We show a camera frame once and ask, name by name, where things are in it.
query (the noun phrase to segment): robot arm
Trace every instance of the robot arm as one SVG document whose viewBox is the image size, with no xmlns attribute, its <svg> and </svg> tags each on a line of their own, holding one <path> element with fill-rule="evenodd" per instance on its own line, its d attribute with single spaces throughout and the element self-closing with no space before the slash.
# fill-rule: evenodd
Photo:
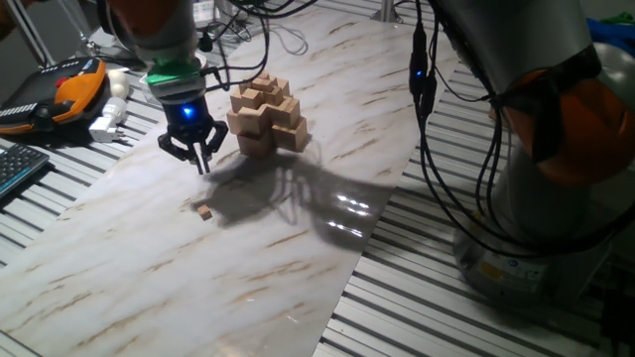
<svg viewBox="0 0 635 357">
<path fill-rule="evenodd" d="M 152 64 L 148 85 L 162 103 L 168 120 L 168 132 L 159 137 L 159 146 L 179 160 L 196 164 L 203 174 L 209 173 L 207 162 L 220 148 L 227 126 L 214 121 L 207 110 L 205 78 L 194 56 L 197 36 L 192 3 L 108 0 L 130 35 L 137 55 Z"/>
<path fill-rule="evenodd" d="M 630 165 L 635 103 L 602 68 L 579 1 L 430 3 L 548 179 L 589 185 Z"/>
</svg>

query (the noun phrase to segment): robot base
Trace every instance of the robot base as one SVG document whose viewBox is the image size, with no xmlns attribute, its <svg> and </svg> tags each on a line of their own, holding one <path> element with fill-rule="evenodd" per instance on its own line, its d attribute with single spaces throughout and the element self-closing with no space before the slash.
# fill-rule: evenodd
<svg viewBox="0 0 635 357">
<path fill-rule="evenodd" d="M 603 207 L 594 205 L 588 212 L 588 219 L 578 230 L 579 234 L 597 229 L 612 215 Z M 491 228 L 491 222 L 484 223 Z M 531 254 L 502 243 L 474 226 L 472 234 L 501 251 Z M 460 231 L 454 236 L 456 263 L 467 282 L 486 297 L 515 306 L 532 306 L 543 302 L 561 307 L 571 306 L 604 262 L 610 246 L 607 242 L 581 253 L 542 259 L 517 259 L 494 254 Z"/>
</svg>

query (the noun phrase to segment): keyboard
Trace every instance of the keyboard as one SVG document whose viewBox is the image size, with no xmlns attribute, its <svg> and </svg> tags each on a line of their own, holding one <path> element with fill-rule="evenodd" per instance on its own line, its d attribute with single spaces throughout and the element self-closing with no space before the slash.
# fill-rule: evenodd
<svg viewBox="0 0 635 357">
<path fill-rule="evenodd" d="M 16 144 L 0 154 L 0 198 L 41 169 L 49 156 Z"/>
</svg>

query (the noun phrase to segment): wooden block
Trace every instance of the wooden block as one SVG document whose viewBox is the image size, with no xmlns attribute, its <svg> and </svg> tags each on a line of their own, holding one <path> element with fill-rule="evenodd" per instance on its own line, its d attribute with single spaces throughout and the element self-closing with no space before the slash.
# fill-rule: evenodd
<svg viewBox="0 0 635 357">
<path fill-rule="evenodd" d="M 200 216 L 200 218 L 202 218 L 202 220 L 207 220 L 212 217 L 211 211 L 209 210 L 209 207 L 207 207 L 206 205 L 202 205 L 197 210 L 198 210 L 198 215 Z"/>
<path fill-rule="evenodd" d="M 238 113 L 241 108 L 258 109 L 265 102 L 262 93 L 251 88 L 245 89 L 240 93 L 240 89 L 236 90 L 229 97 L 231 101 L 231 110 Z"/>
<path fill-rule="evenodd" d="M 291 96 L 291 89 L 289 88 L 289 81 L 282 78 L 276 78 L 276 86 L 282 89 L 284 96 Z"/>
<path fill-rule="evenodd" d="M 236 123 L 238 133 L 260 136 L 271 128 L 269 106 L 262 105 L 259 109 L 241 108 L 237 113 Z"/>
<path fill-rule="evenodd" d="M 242 108 L 242 95 L 240 94 L 240 89 L 231 93 L 229 101 L 231 101 L 231 111 L 237 113 L 240 108 Z"/>
<path fill-rule="evenodd" d="M 278 148 L 300 153 L 305 149 L 309 132 L 307 131 L 307 119 L 300 118 L 296 129 L 282 128 L 277 125 L 272 127 L 274 144 Z"/>
<path fill-rule="evenodd" d="M 242 94 L 245 90 L 249 89 L 249 83 L 238 84 L 238 89 L 240 89 L 240 93 Z"/>
<path fill-rule="evenodd" d="M 262 93 L 265 98 L 266 104 L 271 104 L 274 106 L 278 106 L 282 104 L 282 101 L 285 99 L 284 95 L 282 95 L 282 89 L 280 87 L 274 87 L 274 90 L 271 93 Z"/>
<path fill-rule="evenodd" d="M 275 149 L 271 130 L 265 131 L 260 137 L 249 134 L 239 134 L 237 138 L 240 154 L 250 158 L 264 159 Z"/>
<path fill-rule="evenodd" d="M 251 82 L 251 87 L 269 93 L 274 90 L 274 82 L 269 79 L 256 78 Z"/>
<path fill-rule="evenodd" d="M 258 109 L 265 102 L 262 93 L 254 89 L 245 89 L 242 93 L 243 107 Z"/>
<path fill-rule="evenodd" d="M 282 128 L 293 129 L 298 126 L 300 119 L 300 100 L 286 96 L 278 106 L 271 108 L 271 122 Z"/>
<path fill-rule="evenodd" d="M 240 123 L 238 122 L 238 114 L 233 110 L 227 112 L 227 124 L 229 124 L 229 132 L 233 135 L 240 133 Z"/>
</svg>

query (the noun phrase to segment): white object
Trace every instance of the white object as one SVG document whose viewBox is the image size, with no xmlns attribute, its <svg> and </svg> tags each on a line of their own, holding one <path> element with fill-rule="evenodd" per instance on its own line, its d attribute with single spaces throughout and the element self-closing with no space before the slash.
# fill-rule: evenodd
<svg viewBox="0 0 635 357">
<path fill-rule="evenodd" d="M 110 86 L 110 94 L 113 97 L 120 98 L 120 99 L 127 98 L 129 90 L 130 89 L 128 87 L 125 87 L 121 84 L 115 84 Z"/>
<path fill-rule="evenodd" d="M 111 143 L 121 139 L 122 133 L 117 130 L 117 124 L 121 123 L 126 115 L 126 101 L 112 97 L 103 107 L 100 116 L 88 128 L 92 139 L 98 143 Z"/>
<path fill-rule="evenodd" d="M 111 69 L 108 71 L 110 81 L 110 93 L 114 97 L 126 99 L 130 91 L 130 81 L 121 70 Z"/>
</svg>

